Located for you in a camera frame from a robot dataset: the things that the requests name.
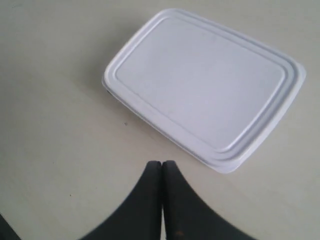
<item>white plastic container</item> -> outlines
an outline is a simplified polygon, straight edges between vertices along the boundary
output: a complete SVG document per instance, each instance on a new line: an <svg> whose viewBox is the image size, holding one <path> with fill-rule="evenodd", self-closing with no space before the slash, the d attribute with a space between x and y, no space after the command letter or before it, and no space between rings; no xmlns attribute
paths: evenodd
<svg viewBox="0 0 320 240"><path fill-rule="evenodd" d="M171 141L229 173L274 129L305 77L302 65L277 50L168 9L130 39L102 82Z"/></svg>

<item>tabletop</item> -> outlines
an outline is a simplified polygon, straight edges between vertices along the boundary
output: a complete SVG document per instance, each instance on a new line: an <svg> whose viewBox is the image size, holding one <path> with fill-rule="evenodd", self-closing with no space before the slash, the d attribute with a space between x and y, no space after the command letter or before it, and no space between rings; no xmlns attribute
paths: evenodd
<svg viewBox="0 0 320 240"><path fill-rule="evenodd" d="M306 69L285 116L233 173L188 155L101 84L124 43L167 8L251 36ZM24 240L76 240L123 202L147 161L175 160L245 233L320 239L319 10L316 0L2 0L1 215Z"/></svg>

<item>container lid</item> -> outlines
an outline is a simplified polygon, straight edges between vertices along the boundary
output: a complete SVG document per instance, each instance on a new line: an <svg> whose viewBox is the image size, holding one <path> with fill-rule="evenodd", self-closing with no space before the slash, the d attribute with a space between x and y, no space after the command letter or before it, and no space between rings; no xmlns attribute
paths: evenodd
<svg viewBox="0 0 320 240"><path fill-rule="evenodd" d="M180 9L161 11L107 67L104 86L221 173L261 144L306 73L292 58Z"/></svg>

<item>white table surface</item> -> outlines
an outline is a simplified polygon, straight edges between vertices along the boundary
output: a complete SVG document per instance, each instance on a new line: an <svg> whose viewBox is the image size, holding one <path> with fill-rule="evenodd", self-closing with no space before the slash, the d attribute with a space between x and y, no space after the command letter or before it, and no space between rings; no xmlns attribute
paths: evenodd
<svg viewBox="0 0 320 240"><path fill-rule="evenodd" d="M189 156L101 85L132 34L173 7L306 68L284 118L234 173ZM76 240L119 206L147 161L175 160L199 196L246 233L320 239L319 11L317 0L0 1L0 213L24 240Z"/></svg>

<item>white lid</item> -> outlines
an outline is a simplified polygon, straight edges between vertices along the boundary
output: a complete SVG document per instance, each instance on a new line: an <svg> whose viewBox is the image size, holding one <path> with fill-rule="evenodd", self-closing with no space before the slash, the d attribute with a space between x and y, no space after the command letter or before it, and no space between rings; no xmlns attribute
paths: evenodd
<svg viewBox="0 0 320 240"><path fill-rule="evenodd" d="M122 48L103 84L170 140L228 173L276 126L305 76L300 64L274 49L168 9Z"/></svg>

